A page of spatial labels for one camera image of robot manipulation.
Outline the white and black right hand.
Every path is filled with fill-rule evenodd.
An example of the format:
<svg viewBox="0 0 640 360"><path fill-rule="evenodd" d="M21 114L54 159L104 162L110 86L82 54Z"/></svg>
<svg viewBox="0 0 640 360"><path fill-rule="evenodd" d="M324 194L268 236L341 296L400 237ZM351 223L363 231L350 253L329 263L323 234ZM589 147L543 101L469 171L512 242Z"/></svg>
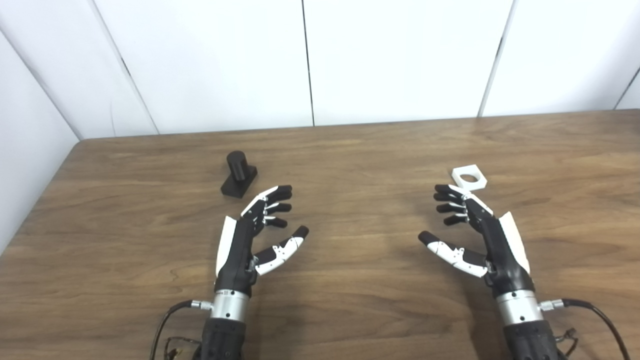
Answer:
<svg viewBox="0 0 640 360"><path fill-rule="evenodd" d="M439 239L429 231L418 235L432 253L455 269L482 278L497 298L518 291L535 291L521 234L510 212L501 217L473 192L450 184L434 187L434 200L446 226L468 224L482 236L486 253L478 253Z"/></svg>

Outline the white and black left hand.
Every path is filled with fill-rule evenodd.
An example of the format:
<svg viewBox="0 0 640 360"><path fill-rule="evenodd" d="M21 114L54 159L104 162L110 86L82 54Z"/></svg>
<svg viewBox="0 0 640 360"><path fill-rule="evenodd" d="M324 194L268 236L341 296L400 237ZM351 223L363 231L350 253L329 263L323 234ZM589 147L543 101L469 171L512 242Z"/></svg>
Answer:
<svg viewBox="0 0 640 360"><path fill-rule="evenodd" d="M290 212L286 201L293 196L291 185L274 186L255 196L237 219L226 216L215 262L214 290L251 297L258 278L285 264L302 246L310 230L300 226L290 237L254 252L255 237L267 227L284 229L285 219L276 213Z"/></svg>

